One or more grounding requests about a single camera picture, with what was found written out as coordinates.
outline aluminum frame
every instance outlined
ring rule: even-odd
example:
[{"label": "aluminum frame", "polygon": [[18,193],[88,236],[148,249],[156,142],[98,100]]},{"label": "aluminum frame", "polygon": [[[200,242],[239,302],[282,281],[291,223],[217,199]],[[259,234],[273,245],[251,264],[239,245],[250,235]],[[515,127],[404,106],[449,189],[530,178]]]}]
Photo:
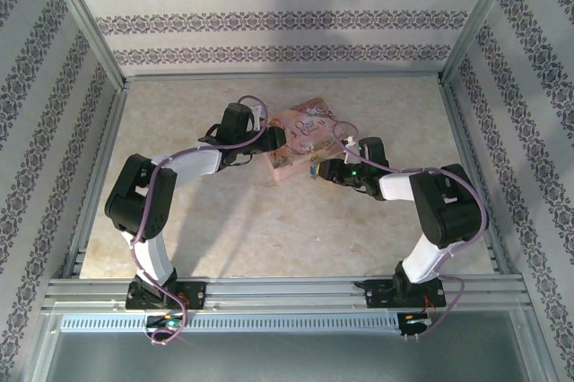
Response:
[{"label": "aluminum frame", "polygon": [[452,79],[495,1],[496,0],[476,1],[463,30],[448,55],[447,62],[441,73],[443,82],[448,82]]},{"label": "aluminum frame", "polygon": [[[522,276],[511,275],[466,275],[465,294],[454,307],[455,312],[504,311],[510,314],[517,343],[523,356],[528,376],[533,381],[555,381],[556,373],[542,341],[540,327],[537,324],[532,303],[527,293]],[[391,317],[397,311],[420,311],[419,309],[380,309],[367,308],[364,291],[354,286],[354,282],[365,280],[364,277],[340,278],[187,278],[187,281],[207,282],[205,306],[203,310],[190,312],[191,319],[203,318],[212,321],[210,326],[196,324],[188,331],[212,332],[214,326],[225,326],[225,321],[235,320],[306,320],[322,321],[355,320],[356,331],[359,327],[363,333],[393,334],[392,327],[381,327],[369,322],[376,317]],[[74,331],[71,319],[85,320],[86,317],[97,319],[89,330],[78,325],[77,331],[103,333],[109,329],[103,323],[114,323],[129,316],[155,315],[161,312],[129,312],[125,309],[127,287],[130,280],[53,280],[41,309],[36,349],[29,357],[25,375],[26,381],[45,380],[49,364],[57,346],[57,338],[62,332],[63,323],[66,332]],[[459,284],[456,281],[444,281],[447,301],[456,295]],[[313,333],[323,329],[305,327],[306,332]],[[285,327],[258,326],[258,332],[300,331],[295,324]],[[133,329],[114,331],[115,334],[133,332]],[[253,329],[234,329],[235,332],[253,331]]]},{"label": "aluminum frame", "polygon": [[116,89],[121,89],[126,81],[116,59],[104,39],[98,24],[90,13],[90,9],[84,0],[65,0],[70,12],[75,18],[86,39],[90,42],[96,57],[114,84]]},{"label": "aluminum frame", "polygon": [[81,253],[81,249],[86,249],[88,246],[91,227],[96,217],[96,210],[98,209],[98,202],[100,201],[104,180],[106,174],[108,174],[109,160],[111,159],[111,154],[116,142],[117,131],[124,112],[124,106],[126,105],[128,92],[128,84],[123,85],[122,88],[117,90],[114,104],[109,112],[108,124],[106,125],[103,141],[93,169],[94,173],[91,175],[88,191],[82,210],[80,211],[80,218],[78,218],[78,228],[75,230],[70,251],[64,263],[64,270],[62,272],[62,277],[64,278],[72,277],[75,274],[75,269],[81,267],[81,264],[78,266],[77,263],[83,262],[84,253]]},{"label": "aluminum frame", "polygon": [[[457,145],[457,151],[460,155],[460,160],[463,168],[465,169],[468,178],[470,178],[474,189],[476,189],[483,201],[487,201],[486,195],[484,194],[484,189],[481,186],[478,169],[471,155],[472,152],[470,145],[465,137],[465,132],[460,120],[460,116],[458,115],[457,110],[453,104],[453,95],[450,92],[450,88],[444,84],[440,78],[438,79],[438,84],[440,95],[442,96],[442,102],[445,106],[445,110],[447,111],[448,122],[450,122],[450,128],[455,138],[455,144]],[[484,232],[483,237],[491,257],[494,271],[501,274],[512,274],[513,271],[507,263],[507,258],[505,257],[504,250],[500,244],[500,237],[494,229],[492,223]]]}]

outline patterned wallpaper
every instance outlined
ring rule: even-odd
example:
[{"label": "patterned wallpaper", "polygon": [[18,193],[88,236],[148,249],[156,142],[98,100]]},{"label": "patterned wallpaper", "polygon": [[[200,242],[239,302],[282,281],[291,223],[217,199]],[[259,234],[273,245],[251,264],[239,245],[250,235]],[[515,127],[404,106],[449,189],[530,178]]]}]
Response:
[{"label": "patterned wallpaper", "polygon": [[64,0],[0,0],[0,381],[19,380],[115,90]]},{"label": "patterned wallpaper", "polygon": [[497,0],[451,86],[561,380],[574,380],[573,1]]},{"label": "patterned wallpaper", "polygon": [[85,0],[125,75],[440,71],[476,0]]}]

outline gray metal panel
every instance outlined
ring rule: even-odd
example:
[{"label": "gray metal panel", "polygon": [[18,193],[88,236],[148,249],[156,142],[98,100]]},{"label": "gray metal panel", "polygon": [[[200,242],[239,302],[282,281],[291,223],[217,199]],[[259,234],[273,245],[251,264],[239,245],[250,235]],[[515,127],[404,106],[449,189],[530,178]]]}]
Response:
[{"label": "gray metal panel", "polygon": [[60,334],[61,316],[40,316],[36,329],[34,344],[36,347],[26,360],[22,382],[40,382],[46,380],[57,347]]},{"label": "gray metal panel", "polygon": [[183,334],[162,347],[143,334],[61,333],[48,380],[529,379],[508,315],[484,312],[457,313],[419,343],[377,334]]}]

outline pink package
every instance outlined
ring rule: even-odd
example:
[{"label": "pink package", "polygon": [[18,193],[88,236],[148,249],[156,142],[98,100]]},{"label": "pink package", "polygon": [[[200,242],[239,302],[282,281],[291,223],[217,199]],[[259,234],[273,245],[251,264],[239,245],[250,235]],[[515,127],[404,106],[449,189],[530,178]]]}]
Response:
[{"label": "pink package", "polygon": [[276,181],[307,171],[313,163],[342,152],[333,136],[337,118],[321,98],[285,110],[269,119],[269,126],[285,130],[287,144],[265,156]]}]

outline robotic arm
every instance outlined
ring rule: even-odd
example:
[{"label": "robotic arm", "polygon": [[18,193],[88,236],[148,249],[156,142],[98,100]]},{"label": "robotic arm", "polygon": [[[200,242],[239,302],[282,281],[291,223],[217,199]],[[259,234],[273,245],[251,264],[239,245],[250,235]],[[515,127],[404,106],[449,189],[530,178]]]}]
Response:
[{"label": "robotic arm", "polygon": [[[177,272],[168,258],[162,230],[169,217],[173,192],[195,178],[244,165],[255,154],[283,146],[284,130],[279,127],[260,130],[260,114],[260,109],[231,103],[222,122],[213,125],[194,148],[172,155],[173,158],[130,156],[105,204],[105,214],[122,232],[138,266],[128,289],[126,309],[163,312],[181,308],[181,325],[170,326],[178,324],[171,316],[161,318],[162,323],[166,322],[163,319],[170,319],[161,332],[169,340],[185,325],[186,309],[203,308],[206,288],[205,282],[177,282]],[[240,155],[248,156],[248,161],[237,163]],[[370,308],[426,308],[428,300],[438,307],[446,306],[437,272],[455,249],[476,237],[482,226],[482,212],[473,195],[452,179],[461,178],[469,183],[464,170],[453,164],[431,172],[389,172],[385,148],[377,137],[360,140],[359,155],[362,157],[359,163],[347,163],[349,157],[323,161],[311,168],[311,174],[352,187],[379,201],[414,201],[422,236],[413,252],[398,263],[392,281],[369,279],[355,285],[366,291]],[[152,336],[153,341],[162,343],[155,339]]]},{"label": "robotic arm", "polygon": [[[380,138],[359,141],[359,155],[388,167]],[[386,301],[411,302],[423,294],[441,289],[437,273],[454,250],[475,236],[481,226],[481,212],[473,196],[459,183],[444,174],[433,172],[390,173],[366,162],[346,163],[333,159],[319,163],[311,174],[337,185],[352,187],[379,201],[414,201],[422,236],[411,254],[399,262],[393,276],[393,297]],[[459,164],[443,167],[470,183]]]},{"label": "robotic arm", "polygon": [[[128,245],[133,246],[140,269],[130,284],[126,307],[171,308],[176,307],[166,294],[158,291],[151,281],[156,282],[174,295],[183,295],[189,307],[201,307],[204,291],[180,291],[177,272],[168,258],[162,230],[168,221],[171,199],[176,188],[206,174],[213,174],[231,166],[243,165],[251,161],[255,154],[279,149],[285,144],[285,132],[279,127],[259,128],[260,109],[231,103],[223,114],[222,122],[213,125],[196,144],[198,150],[189,151],[173,160],[169,167],[162,167],[153,186],[150,211],[145,223],[142,238],[135,242],[135,236],[142,223],[145,205],[143,190],[150,185],[153,171],[167,157],[153,159],[135,154],[130,156],[119,174],[116,185],[105,204],[105,214],[114,226],[122,232]],[[253,124],[248,131],[249,122]],[[214,150],[199,150],[202,146],[212,146]],[[248,161],[235,163],[238,156],[248,156]]]}]

